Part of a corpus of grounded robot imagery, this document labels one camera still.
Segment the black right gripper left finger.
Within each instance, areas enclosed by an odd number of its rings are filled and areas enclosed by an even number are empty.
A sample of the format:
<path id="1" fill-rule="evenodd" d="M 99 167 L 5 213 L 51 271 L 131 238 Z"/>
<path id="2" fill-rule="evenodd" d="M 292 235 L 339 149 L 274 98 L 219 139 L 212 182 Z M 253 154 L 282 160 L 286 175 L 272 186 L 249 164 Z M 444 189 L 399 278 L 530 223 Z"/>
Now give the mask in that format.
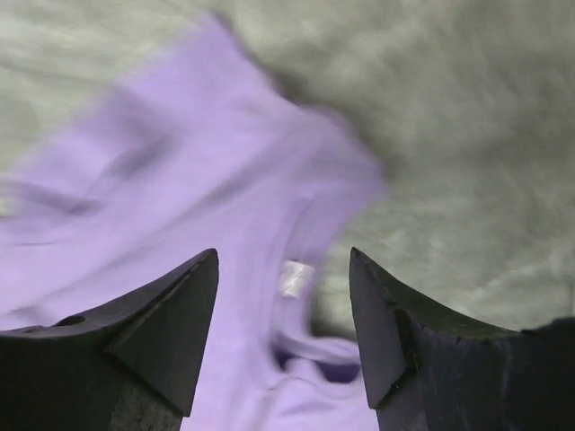
<path id="1" fill-rule="evenodd" d="M 4 430 L 177 430 L 191 412 L 217 296 L 209 249 L 51 327 L 1 334 Z"/>

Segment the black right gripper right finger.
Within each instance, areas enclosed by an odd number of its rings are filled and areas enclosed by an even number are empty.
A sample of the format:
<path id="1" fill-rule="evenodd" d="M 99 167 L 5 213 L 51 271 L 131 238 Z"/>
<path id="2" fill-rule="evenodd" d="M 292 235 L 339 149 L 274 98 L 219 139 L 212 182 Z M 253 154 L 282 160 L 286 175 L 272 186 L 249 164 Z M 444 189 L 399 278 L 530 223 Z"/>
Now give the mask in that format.
<path id="1" fill-rule="evenodd" d="M 405 285 L 356 249 L 349 287 L 381 429 L 573 429 L 573 319 L 505 330 Z"/>

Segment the purple t shirt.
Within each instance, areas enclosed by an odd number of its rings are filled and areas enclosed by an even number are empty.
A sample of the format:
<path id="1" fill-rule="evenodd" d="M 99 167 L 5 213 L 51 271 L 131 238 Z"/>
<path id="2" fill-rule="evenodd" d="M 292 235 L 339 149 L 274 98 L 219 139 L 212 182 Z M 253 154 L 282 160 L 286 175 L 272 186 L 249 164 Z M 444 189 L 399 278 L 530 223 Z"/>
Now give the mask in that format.
<path id="1" fill-rule="evenodd" d="M 357 346 L 307 324 L 328 247 L 383 191 L 345 120 L 284 99 L 207 15 L 8 176 L 1 326 L 54 323 L 214 248 L 183 428 L 374 430 Z"/>

